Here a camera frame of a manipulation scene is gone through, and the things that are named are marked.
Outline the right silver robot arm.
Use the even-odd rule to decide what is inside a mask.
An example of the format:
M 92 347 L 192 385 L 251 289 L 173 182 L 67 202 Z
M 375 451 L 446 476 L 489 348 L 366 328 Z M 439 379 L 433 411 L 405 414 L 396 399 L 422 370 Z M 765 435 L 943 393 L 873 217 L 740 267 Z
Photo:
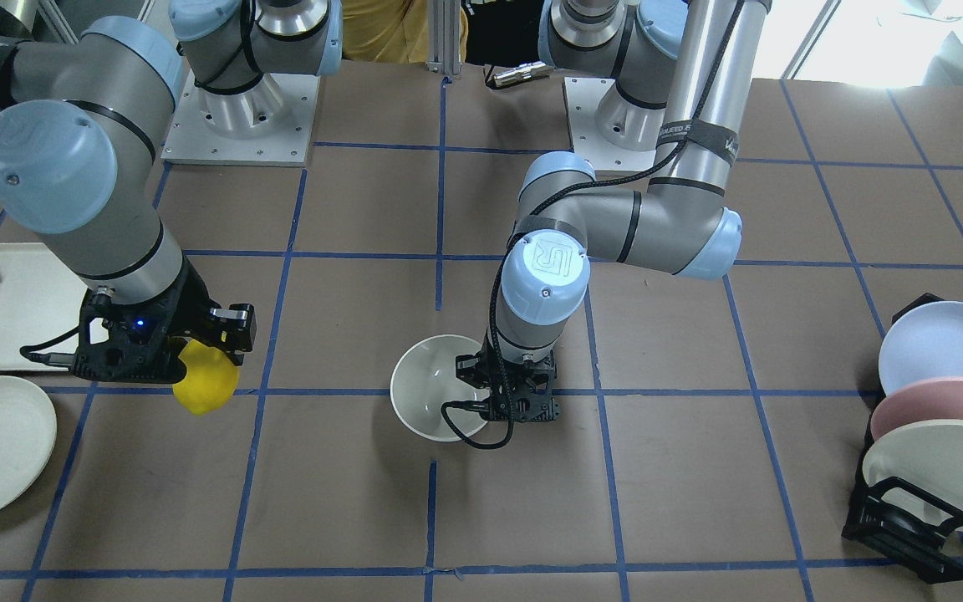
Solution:
M 182 100 L 185 66 L 202 92 L 243 98 L 273 74 L 337 71 L 339 1 L 172 1 L 175 39 L 120 15 L 73 44 L 39 42 L 0 3 L 0 205 L 77 281 L 73 327 L 41 340 L 24 297 L 13 330 L 28 365 L 103 382 L 171 384 L 194 375 L 196 342 L 230 366 L 256 338 L 251 304 L 214 301 L 142 194 Z

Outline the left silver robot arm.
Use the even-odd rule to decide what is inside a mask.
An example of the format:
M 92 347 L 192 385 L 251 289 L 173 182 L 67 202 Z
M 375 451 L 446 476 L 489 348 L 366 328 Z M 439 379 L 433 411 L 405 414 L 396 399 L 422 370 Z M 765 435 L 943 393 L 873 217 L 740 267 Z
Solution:
M 558 418 L 554 346 L 584 299 L 593 258 L 695 279 L 727 274 L 741 218 L 726 208 L 726 180 L 771 10 L 768 1 L 545 3 L 540 60 L 609 77 L 630 113 L 661 113 L 637 141 L 655 161 L 607 181 L 573 152 L 532 162 L 494 278 L 487 338 L 456 361 L 458 380 L 488 396 L 445 401 L 443 414 Z

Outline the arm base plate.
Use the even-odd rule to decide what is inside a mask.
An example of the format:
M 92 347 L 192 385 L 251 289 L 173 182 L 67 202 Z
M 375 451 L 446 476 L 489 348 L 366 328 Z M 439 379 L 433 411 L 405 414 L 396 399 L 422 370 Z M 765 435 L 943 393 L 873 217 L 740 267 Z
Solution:
M 305 167 L 321 81 L 265 74 L 251 90 L 219 95 L 187 77 L 160 157 L 176 165 Z
M 656 163 L 665 107 L 645 108 L 624 99 L 616 79 L 564 79 L 573 152 L 599 174 L 645 171 Z

